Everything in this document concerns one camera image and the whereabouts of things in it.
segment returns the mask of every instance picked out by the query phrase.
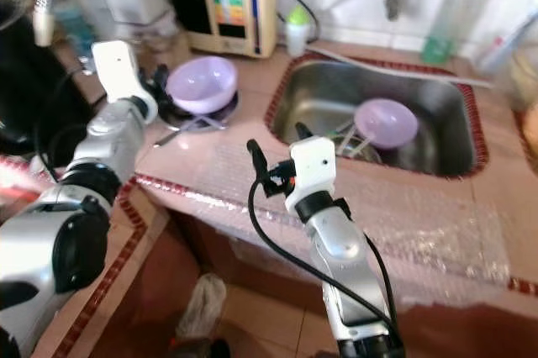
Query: floor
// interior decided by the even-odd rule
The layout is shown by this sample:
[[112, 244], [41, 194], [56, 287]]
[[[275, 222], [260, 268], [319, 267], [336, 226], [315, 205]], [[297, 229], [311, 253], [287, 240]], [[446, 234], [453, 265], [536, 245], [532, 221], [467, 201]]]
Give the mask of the floor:
[[[309, 358], [335, 353], [325, 317], [229, 286], [215, 336], [233, 358]], [[538, 351], [538, 321], [478, 305], [412, 308], [399, 315], [408, 358], [519, 358]]]

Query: black pot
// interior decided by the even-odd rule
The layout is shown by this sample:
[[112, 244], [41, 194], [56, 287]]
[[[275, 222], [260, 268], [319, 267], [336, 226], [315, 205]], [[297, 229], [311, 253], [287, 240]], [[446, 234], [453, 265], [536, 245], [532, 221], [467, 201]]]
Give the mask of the black pot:
[[[0, 0], [0, 26], [15, 12], [15, 2]], [[40, 128], [42, 147], [48, 150], [55, 135], [65, 132], [55, 150], [55, 165], [62, 166], [71, 160], [84, 133], [68, 128], [87, 124], [92, 109], [72, 80], [52, 104], [47, 104], [65, 74], [66, 69], [50, 49], [35, 45], [28, 17], [22, 16], [0, 29], [0, 153], [33, 152], [34, 125], [47, 107], [50, 113], [44, 115]]]

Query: pink countertop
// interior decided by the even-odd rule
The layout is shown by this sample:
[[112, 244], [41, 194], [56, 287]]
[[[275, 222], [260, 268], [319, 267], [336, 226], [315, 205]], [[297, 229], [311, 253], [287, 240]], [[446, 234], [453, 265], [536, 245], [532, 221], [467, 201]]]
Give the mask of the pink countertop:
[[[349, 56], [423, 64], [415, 53], [336, 43], [323, 43], [321, 46]], [[152, 143], [170, 132], [161, 121], [157, 121], [151, 125], [146, 136], [145, 149], [140, 154], [136, 168], [137, 173], [202, 193], [224, 194], [239, 200], [240, 197], [237, 196], [244, 194], [245, 188], [238, 183], [250, 184], [252, 178], [251, 167], [245, 166], [248, 157], [241, 159], [242, 171], [229, 171], [230, 165], [224, 162], [224, 158], [242, 158], [240, 154], [250, 138], [256, 138], [262, 149], [268, 152], [270, 163], [286, 158], [287, 146], [273, 137], [265, 126], [263, 117], [291, 58], [284, 49], [278, 48], [274, 55], [266, 60], [236, 56], [230, 56], [229, 59], [239, 71], [240, 93], [240, 108], [231, 120], [229, 129], [204, 134], [181, 134], [168, 145], [154, 149], [151, 147]], [[472, 77], [471, 68], [465, 60], [449, 61], [441, 67], [459, 76]], [[417, 194], [424, 195], [426, 200], [433, 194], [446, 200], [457, 200], [462, 205], [476, 205], [480, 207], [483, 216], [494, 210], [495, 222], [500, 226], [504, 238], [510, 275], [538, 283], [538, 248], [535, 247], [535, 240], [538, 239], [538, 203], [535, 202], [538, 177], [527, 164], [513, 114], [504, 99], [482, 88], [475, 88], [474, 93], [489, 151], [487, 165], [475, 176], [446, 180], [338, 159], [338, 171], [345, 172], [345, 178], [340, 181], [349, 183], [355, 178], [381, 181], [385, 185], [393, 183], [394, 186], [412, 189]], [[179, 194], [156, 192], [155, 188], [152, 191], [168, 207], [186, 209], [189, 213], [199, 212], [199, 208], [190, 208], [185, 197]], [[342, 195], [348, 199], [352, 197], [349, 193]]]

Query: brown floor tile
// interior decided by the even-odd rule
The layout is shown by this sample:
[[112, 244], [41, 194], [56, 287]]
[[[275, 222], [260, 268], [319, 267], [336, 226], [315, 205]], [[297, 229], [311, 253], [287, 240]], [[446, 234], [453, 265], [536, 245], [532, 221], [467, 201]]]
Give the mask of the brown floor tile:
[[302, 309], [240, 287], [229, 287], [228, 291], [222, 323], [296, 350]]
[[233, 324], [221, 322], [216, 337], [228, 342], [233, 358], [294, 358], [295, 350], [289, 350], [268, 340], [255, 337]]
[[307, 355], [316, 355], [318, 351], [336, 352], [338, 345], [330, 330], [326, 317], [314, 313], [304, 314], [303, 327], [299, 338], [298, 351]]

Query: kitchen counter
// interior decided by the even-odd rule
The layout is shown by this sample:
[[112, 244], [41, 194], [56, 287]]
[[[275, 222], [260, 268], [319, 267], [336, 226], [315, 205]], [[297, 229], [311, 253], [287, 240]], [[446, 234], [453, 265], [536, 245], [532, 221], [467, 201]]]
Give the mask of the kitchen counter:
[[[395, 64], [423, 64], [415, 53], [328, 42], [317, 45], [348, 56]], [[139, 182], [167, 207], [195, 215], [228, 235], [259, 243], [245, 214], [246, 195], [254, 178], [245, 144], [248, 139], [255, 138], [267, 153], [270, 164], [287, 158], [287, 146], [270, 133], [263, 119], [291, 58], [283, 48], [276, 49], [266, 60], [239, 56], [228, 58], [238, 68], [240, 94], [240, 107], [231, 119], [230, 127], [219, 132], [181, 134], [168, 145], [155, 149], [151, 147], [152, 143], [170, 132], [161, 121], [155, 122], [149, 129], [136, 171]], [[441, 67], [458, 76], [475, 77], [465, 60], [455, 59]], [[478, 174], [447, 180], [339, 158], [337, 194], [346, 197], [353, 211], [361, 213], [366, 201], [357, 199], [356, 194], [363, 187], [372, 189], [368, 202], [378, 202], [377, 209], [365, 213], [366, 221], [363, 219], [365, 214], [356, 217], [361, 224], [371, 221], [371, 226], [365, 224], [369, 233], [370, 229], [376, 233], [372, 227], [376, 220], [374, 214], [381, 212], [388, 218], [405, 215], [407, 220], [403, 219], [403, 228], [398, 228], [398, 234], [406, 239], [413, 230], [422, 229], [414, 228], [412, 224], [426, 220], [442, 221], [439, 226], [433, 223], [429, 228], [432, 231], [443, 230], [447, 239], [450, 231], [459, 226], [457, 239], [451, 240], [451, 248], [459, 248], [455, 253], [458, 254], [456, 260], [462, 265], [460, 268], [469, 269], [472, 261], [466, 266], [466, 259], [476, 255], [486, 262], [488, 259], [502, 262], [505, 258], [511, 277], [509, 281], [507, 278], [507, 286], [537, 296], [538, 291], [533, 284], [538, 284], [538, 265], [535, 263], [538, 261], [538, 249], [535, 247], [538, 203], [534, 202], [538, 177], [527, 164], [514, 116], [504, 99], [482, 88], [475, 88], [474, 94], [489, 152], [488, 163]], [[402, 193], [410, 192], [412, 195], [407, 196], [404, 205], [401, 199], [406, 197], [401, 197]], [[262, 219], [268, 217], [266, 222], [273, 223], [267, 230], [276, 241], [304, 255], [307, 240], [303, 237], [302, 228], [285, 214], [282, 198], [267, 201], [259, 196], [256, 206], [263, 213]], [[469, 229], [468, 238], [464, 228], [467, 224], [469, 228], [477, 225]], [[385, 236], [388, 243], [396, 239], [393, 234], [382, 230], [377, 235], [382, 240]], [[504, 250], [495, 248], [495, 244], [501, 245], [503, 241]], [[446, 268], [441, 267], [438, 273], [427, 272], [428, 276], [435, 276], [444, 270]], [[416, 274], [414, 268], [408, 266], [400, 266], [397, 271], [401, 276]], [[435, 283], [430, 284], [429, 293], [419, 298], [432, 297], [433, 301], [438, 301], [445, 296], [460, 297], [458, 294], [467, 292], [465, 285], [449, 289], [453, 281], [443, 280], [442, 275], [431, 281]], [[475, 290], [477, 297], [491, 297], [492, 294], [485, 290]], [[419, 289], [413, 289], [413, 292], [419, 292]]]

